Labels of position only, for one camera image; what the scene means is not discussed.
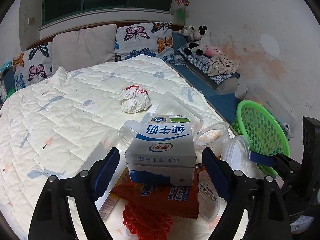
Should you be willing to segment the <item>oval sealed snack cup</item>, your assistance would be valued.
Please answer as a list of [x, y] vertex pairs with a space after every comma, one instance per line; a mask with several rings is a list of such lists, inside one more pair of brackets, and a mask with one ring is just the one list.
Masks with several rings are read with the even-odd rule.
[[201, 171], [198, 175], [198, 187], [200, 216], [210, 223], [220, 211], [220, 197], [206, 170]]

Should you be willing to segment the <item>left butterfly pillow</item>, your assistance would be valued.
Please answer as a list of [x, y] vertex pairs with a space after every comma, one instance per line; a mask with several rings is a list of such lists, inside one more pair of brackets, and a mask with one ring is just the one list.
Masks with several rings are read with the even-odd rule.
[[34, 85], [53, 75], [52, 42], [43, 43], [13, 58], [15, 90]]

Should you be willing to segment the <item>red mesh net bag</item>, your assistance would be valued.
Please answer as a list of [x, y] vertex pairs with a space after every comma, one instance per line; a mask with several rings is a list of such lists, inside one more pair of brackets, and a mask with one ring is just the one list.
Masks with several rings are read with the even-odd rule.
[[144, 206], [151, 195], [151, 186], [139, 183], [123, 184], [127, 204], [123, 211], [123, 224], [138, 239], [167, 239], [174, 219], [171, 215]]

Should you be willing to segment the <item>blue white milk carton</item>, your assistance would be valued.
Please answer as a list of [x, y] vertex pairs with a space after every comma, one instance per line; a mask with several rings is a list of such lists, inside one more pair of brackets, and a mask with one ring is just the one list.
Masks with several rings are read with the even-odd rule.
[[190, 120], [186, 115], [148, 114], [125, 151], [132, 182], [191, 186], [196, 153]]

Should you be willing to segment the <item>clear plastic storage box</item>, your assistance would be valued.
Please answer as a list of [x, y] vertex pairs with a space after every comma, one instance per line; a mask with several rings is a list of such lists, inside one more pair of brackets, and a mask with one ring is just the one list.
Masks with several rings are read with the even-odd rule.
[[245, 100], [255, 101], [267, 109], [281, 126], [288, 141], [294, 137], [296, 121], [291, 112], [263, 85], [247, 85]]

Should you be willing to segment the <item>white quilted bed cover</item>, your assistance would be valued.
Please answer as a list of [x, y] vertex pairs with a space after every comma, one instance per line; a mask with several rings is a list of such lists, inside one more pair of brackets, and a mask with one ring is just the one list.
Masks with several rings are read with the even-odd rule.
[[1, 213], [19, 239], [51, 175], [74, 176], [104, 139], [114, 140], [127, 120], [144, 113], [121, 111], [118, 95], [145, 88], [152, 104], [165, 93], [188, 104], [203, 128], [222, 120], [205, 97], [163, 60], [140, 55], [69, 72], [59, 68], [37, 84], [15, 92], [1, 108]]

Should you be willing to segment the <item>clear round lid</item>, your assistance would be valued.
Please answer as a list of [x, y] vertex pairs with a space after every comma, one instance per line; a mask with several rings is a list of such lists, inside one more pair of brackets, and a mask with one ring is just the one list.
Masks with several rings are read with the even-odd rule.
[[240, 170], [249, 175], [251, 169], [251, 149], [244, 135], [230, 139], [221, 153], [221, 160], [226, 161], [231, 169]]

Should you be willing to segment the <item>clear plastic tray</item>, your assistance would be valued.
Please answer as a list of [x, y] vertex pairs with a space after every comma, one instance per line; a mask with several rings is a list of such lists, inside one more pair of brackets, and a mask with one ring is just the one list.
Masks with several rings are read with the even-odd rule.
[[155, 114], [157, 115], [186, 115], [190, 121], [193, 137], [195, 137], [204, 124], [202, 116], [191, 106], [178, 97], [167, 92], [163, 95]]

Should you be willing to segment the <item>green plastic basket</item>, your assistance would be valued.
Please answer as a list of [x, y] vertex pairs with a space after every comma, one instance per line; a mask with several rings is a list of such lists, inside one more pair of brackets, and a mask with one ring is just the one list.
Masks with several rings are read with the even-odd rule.
[[233, 129], [244, 135], [251, 151], [263, 155], [282, 153], [290, 156], [288, 140], [276, 119], [252, 100], [241, 101], [236, 108]]

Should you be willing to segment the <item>sealed pudding cup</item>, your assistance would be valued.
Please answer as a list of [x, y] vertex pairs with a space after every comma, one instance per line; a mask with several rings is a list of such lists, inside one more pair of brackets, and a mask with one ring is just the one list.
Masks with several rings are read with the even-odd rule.
[[200, 131], [194, 139], [195, 150], [202, 151], [209, 147], [219, 157], [224, 146], [231, 139], [228, 129], [227, 122], [222, 121]]

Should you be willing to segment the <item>pink plush toy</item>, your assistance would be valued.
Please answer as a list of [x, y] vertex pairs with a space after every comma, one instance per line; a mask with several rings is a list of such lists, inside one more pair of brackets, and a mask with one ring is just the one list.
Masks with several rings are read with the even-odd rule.
[[222, 55], [222, 51], [215, 46], [208, 46], [204, 54], [207, 57], [215, 57], [217, 55]]

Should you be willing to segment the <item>red snack wrapper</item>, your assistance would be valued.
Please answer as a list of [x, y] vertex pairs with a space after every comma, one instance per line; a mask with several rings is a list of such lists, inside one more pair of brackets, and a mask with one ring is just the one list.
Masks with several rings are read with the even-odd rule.
[[111, 193], [148, 210], [189, 219], [197, 219], [199, 215], [196, 169], [192, 186], [150, 186], [127, 182], [115, 186]]

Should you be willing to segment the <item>grey pillow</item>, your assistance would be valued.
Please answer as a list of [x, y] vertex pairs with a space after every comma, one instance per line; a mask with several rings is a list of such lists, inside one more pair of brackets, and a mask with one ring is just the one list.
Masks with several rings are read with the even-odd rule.
[[114, 62], [117, 26], [101, 25], [56, 35], [52, 43], [53, 72], [67, 71]]

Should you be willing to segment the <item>black white cow plush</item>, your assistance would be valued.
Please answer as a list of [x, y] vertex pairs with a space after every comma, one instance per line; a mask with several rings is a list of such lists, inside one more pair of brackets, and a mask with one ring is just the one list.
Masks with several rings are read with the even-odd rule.
[[186, 45], [184, 48], [185, 55], [204, 55], [208, 48], [211, 46], [210, 35], [211, 32], [204, 24], [200, 25], [197, 29], [192, 26], [185, 26], [178, 34], [186, 38]]

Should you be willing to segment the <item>spotted cream cloth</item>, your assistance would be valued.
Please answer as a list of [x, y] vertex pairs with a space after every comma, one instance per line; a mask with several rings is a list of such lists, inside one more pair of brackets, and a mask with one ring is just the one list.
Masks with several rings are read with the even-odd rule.
[[231, 60], [227, 55], [217, 55], [210, 59], [207, 70], [208, 76], [234, 74], [238, 70], [237, 62]]

